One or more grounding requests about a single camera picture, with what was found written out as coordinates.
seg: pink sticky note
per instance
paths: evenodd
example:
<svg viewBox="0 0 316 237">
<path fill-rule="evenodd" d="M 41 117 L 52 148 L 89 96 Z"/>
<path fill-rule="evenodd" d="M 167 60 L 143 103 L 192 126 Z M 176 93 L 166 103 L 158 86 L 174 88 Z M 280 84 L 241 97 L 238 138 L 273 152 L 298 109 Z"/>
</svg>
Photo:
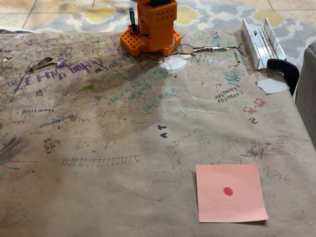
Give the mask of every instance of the pink sticky note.
<svg viewBox="0 0 316 237">
<path fill-rule="evenodd" d="M 267 220 L 257 164 L 197 164 L 200 222 Z"/>
</svg>

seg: tile floor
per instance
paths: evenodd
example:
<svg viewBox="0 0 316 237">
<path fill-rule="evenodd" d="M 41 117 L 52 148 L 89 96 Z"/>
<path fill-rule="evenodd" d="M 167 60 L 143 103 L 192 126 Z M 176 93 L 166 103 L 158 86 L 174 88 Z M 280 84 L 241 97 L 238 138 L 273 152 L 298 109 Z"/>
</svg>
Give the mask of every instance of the tile floor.
<svg viewBox="0 0 316 237">
<path fill-rule="evenodd" d="M 316 25 L 316 0 L 223 1 L 274 11 Z M 0 0 L 0 26 L 30 29 L 62 14 L 81 11 L 106 2 L 107 0 Z"/>
</svg>

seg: doodle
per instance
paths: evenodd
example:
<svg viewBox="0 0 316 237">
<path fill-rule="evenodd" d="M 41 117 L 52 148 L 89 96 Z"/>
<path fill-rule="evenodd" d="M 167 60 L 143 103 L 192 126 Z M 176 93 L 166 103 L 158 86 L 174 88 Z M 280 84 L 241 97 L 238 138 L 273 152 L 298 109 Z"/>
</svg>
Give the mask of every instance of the doodle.
<svg viewBox="0 0 316 237">
<path fill-rule="evenodd" d="M 245 107 L 243 108 L 243 110 L 244 110 L 245 112 L 250 113 L 250 114 L 253 114 L 254 112 L 257 112 L 254 108 L 251 108 L 251 107 L 248 107 L 248 106 L 245 106 Z"/>
<path fill-rule="evenodd" d="M 167 135 L 167 133 L 166 133 L 166 132 L 164 132 L 164 133 L 160 134 L 160 136 L 161 136 L 161 137 L 163 137 L 163 138 L 167 138 L 167 136 L 166 136 L 166 135 Z"/>
<path fill-rule="evenodd" d="M 167 128 L 166 126 L 160 126 L 160 125 L 158 125 L 158 129 L 159 130 L 162 130 L 162 129 L 164 129 L 164 128 Z"/>
<path fill-rule="evenodd" d="M 102 168 L 106 166 L 114 166 L 119 164 L 131 164 L 133 162 L 138 163 L 141 155 L 133 156 L 118 156 L 116 158 L 63 158 L 61 166 L 68 167 L 81 167 L 81 168 Z"/>
<path fill-rule="evenodd" d="M 225 80 L 228 84 L 236 85 L 234 82 L 239 82 L 242 76 L 245 76 L 245 71 L 242 70 L 232 70 L 231 72 L 223 72 Z"/>
<path fill-rule="evenodd" d="M 16 123 L 17 123 L 17 124 L 20 124 L 20 123 L 24 124 L 24 121 L 11 121 L 11 122 L 14 123 L 14 124 L 16 124 Z"/>
<path fill-rule="evenodd" d="M 16 136 L 14 136 L 0 150 L 0 165 L 4 165 L 8 160 L 14 158 L 28 145 L 29 145 L 28 140 L 24 138 L 16 138 Z"/>
<path fill-rule="evenodd" d="M 259 106 L 263 106 L 266 102 L 264 102 L 262 99 L 256 99 L 255 100 L 255 104 L 259 105 Z"/>
</svg>

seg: pencil scribble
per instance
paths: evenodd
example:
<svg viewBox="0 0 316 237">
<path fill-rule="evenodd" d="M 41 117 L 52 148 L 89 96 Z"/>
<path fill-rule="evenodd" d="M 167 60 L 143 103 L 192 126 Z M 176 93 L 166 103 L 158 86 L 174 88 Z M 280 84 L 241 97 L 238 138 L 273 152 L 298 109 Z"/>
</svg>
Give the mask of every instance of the pencil scribble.
<svg viewBox="0 0 316 237">
<path fill-rule="evenodd" d="M 38 133 L 38 132 L 35 132 L 35 133 L 31 133 L 30 131 L 25 131 L 25 132 L 29 132 L 31 135 L 35 134 L 35 133 Z"/>
</svg>

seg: patterned rug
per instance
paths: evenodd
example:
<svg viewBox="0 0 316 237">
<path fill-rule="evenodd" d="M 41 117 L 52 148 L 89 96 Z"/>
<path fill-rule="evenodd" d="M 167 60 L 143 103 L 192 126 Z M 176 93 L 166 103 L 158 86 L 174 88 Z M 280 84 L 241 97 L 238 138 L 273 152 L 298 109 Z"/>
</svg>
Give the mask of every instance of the patterned rug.
<svg viewBox="0 0 316 237">
<path fill-rule="evenodd" d="M 122 31 L 130 23 L 130 0 L 113 0 L 107 5 L 60 16 L 32 28 L 39 32 L 107 32 Z M 212 29 L 241 29 L 242 18 L 250 25 L 263 25 L 268 17 L 283 47 L 287 60 L 302 67 L 304 50 L 316 41 L 316 27 L 277 13 L 234 3 L 210 0 L 178 0 L 178 18 L 174 28 L 179 32 Z"/>
</svg>

